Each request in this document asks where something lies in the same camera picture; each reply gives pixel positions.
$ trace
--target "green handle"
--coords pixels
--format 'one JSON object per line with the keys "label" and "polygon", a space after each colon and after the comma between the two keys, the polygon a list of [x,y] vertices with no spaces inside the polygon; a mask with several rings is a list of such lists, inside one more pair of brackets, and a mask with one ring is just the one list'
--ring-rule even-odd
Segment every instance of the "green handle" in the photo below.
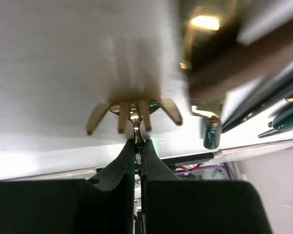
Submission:
{"label": "green handle", "polygon": [[282,132],[293,130],[293,106],[277,115],[272,121],[272,125],[274,129]]}
{"label": "green handle", "polygon": [[212,125],[209,119],[202,120],[203,145],[206,149],[214,150],[219,146],[221,135],[220,121],[218,126]]}

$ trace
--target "white wall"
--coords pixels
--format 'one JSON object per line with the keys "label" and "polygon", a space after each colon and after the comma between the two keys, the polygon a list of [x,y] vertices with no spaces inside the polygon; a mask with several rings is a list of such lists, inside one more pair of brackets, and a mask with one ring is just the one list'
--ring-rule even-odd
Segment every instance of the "white wall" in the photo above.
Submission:
{"label": "white wall", "polygon": [[260,193],[275,234],[293,234],[293,148],[236,163]]}

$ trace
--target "dark green handle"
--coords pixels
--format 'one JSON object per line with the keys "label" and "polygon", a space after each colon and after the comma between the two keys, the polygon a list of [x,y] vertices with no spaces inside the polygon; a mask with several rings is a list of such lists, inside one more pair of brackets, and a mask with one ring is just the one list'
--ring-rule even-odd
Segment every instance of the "dark green handle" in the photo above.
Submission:
{"label": "dark green handle", "polygon": [[272,125],[274,129],[282,132],[293,130],[293,106],[277,115],[272,121]]}
{"label": "dark green handle", "polygon": [[221,135],[220,123],[218,126],[210,124],[209,119],[203,118],[202,120],[202,138],[203,145],[206,149],[214,150],[219,146]]}

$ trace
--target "green utensil handle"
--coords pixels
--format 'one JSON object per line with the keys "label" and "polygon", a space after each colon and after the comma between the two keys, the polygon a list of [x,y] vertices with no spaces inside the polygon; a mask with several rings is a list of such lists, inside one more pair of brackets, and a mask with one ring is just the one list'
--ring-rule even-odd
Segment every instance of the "green utensil handle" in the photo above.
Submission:
{"label": "green utensil handle", "polygon": [[221,125],[218,119],[202,120],[202,138],[206,149],[214,150],[219,146],[221,135]]}
{"label": "green utensil handle", "polygon": [[274,129],[282,132],[293,130],[293,106],[277,115],[272,121],[272,125]]}

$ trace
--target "white surface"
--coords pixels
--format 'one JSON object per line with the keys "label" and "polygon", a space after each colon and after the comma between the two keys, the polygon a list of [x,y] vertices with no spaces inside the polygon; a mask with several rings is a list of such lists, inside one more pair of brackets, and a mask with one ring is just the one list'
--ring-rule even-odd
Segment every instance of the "white surface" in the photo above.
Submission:
{"label": "white surface", "polygon": [[[176,12],[169,0],[0,0],[0,179],[107,165],[126,136],[112,113],[86,136],[87,118],[111,93],[153,82],[184,117],[176,127],[162,110],[152,114],[159,156],[207,151],[187,106]],[[230,94],[225,115],[244,95]],[[220,149],[293,138],[258,139],[268,115],[224,134]]]}
{"label": "white surface", "polygon": [[258,190],[275,234],[293,234],[293,148],[238,162]]}

